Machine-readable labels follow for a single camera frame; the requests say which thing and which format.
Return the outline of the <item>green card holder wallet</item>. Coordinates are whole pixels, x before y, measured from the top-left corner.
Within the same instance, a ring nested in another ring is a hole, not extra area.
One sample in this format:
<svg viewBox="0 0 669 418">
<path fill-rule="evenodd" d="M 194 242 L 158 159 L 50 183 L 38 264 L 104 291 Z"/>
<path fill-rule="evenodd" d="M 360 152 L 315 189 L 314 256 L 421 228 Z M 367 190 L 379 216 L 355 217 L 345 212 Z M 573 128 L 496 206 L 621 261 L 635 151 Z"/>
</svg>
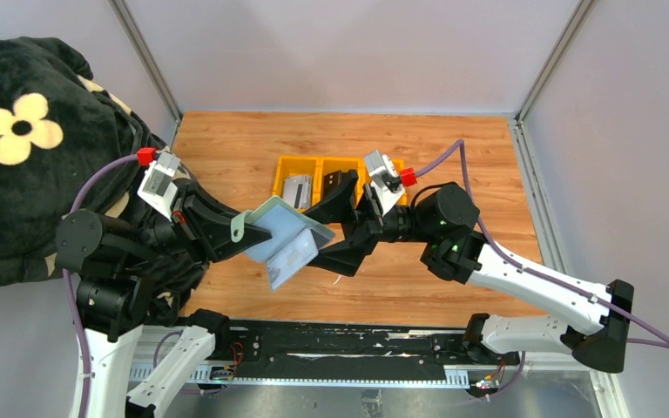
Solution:
<svg viewBox="0 0 669 418">
<path fill-rule="evenodd" d="M 313 261 L 335 237 L 332 229 L 303 215 L 278 196 L 253 211 L 236 215 L 231 221 L 232 242 L 250 238 L 255 226 L 269 231 L 271 238 L 248 248 L 244 254 L 265 266 L 273 292 Z"/>
</svg>

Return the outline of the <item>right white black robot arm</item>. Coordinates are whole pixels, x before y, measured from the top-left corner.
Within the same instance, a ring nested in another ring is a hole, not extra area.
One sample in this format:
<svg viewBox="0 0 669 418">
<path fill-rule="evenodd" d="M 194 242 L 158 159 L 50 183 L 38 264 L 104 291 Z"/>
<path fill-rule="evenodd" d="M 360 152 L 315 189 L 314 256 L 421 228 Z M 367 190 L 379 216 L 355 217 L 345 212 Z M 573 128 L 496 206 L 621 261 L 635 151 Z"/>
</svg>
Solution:
<svg viewBox="0 0 669 418">
<path fill-rule="evenodd" d="M 340 225 L 344 234 L 342 241 L 320 250 L 313 266 L 353 276 L 379 243 L 421 243 L 420 260 L 437 278 L 506 293 L 543 312 L 517 318 L 472 315 L 463 335 L 467 351 L 568 354 L 586 367 L 622 372 L 632 284 L 581 280 L 509 252 L 476 229 L 478 208 L 454 182 L 422 189 L 409 205 L 386 207 L 371 185 L 356 196 L 357 181 L 355 171 L 347 172 L 337 187 L 306 210 L 322 224 Z"/>
</svg>

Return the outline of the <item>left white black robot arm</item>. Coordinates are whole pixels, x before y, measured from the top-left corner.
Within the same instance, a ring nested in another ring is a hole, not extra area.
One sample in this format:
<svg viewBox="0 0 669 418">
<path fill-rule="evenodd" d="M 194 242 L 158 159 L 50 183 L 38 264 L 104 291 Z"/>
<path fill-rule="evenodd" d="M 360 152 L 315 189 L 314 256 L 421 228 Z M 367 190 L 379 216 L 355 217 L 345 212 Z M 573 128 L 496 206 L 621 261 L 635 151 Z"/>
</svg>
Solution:
<svg viewBox="0 0 669 418">
<path fill-rule="evenodd" d="M 203 360 L 222 356 L 238 363 L 242 357 L 228 317 L 199 310 L 150 375 L 127 387 L 157 285 L 140 268 L 176 255 L 207 266 L 271 238 L 268 230 L 249 224 L 245 213 L 193 182 L 170 185 L 163 197 L 143 192 L 142 198 L 153 203 L 158 217 L 140 226 L 80 209 L 57 230 L 57 265 L 80 278 L 75 417 L 160 417 Z"/>
</svg>

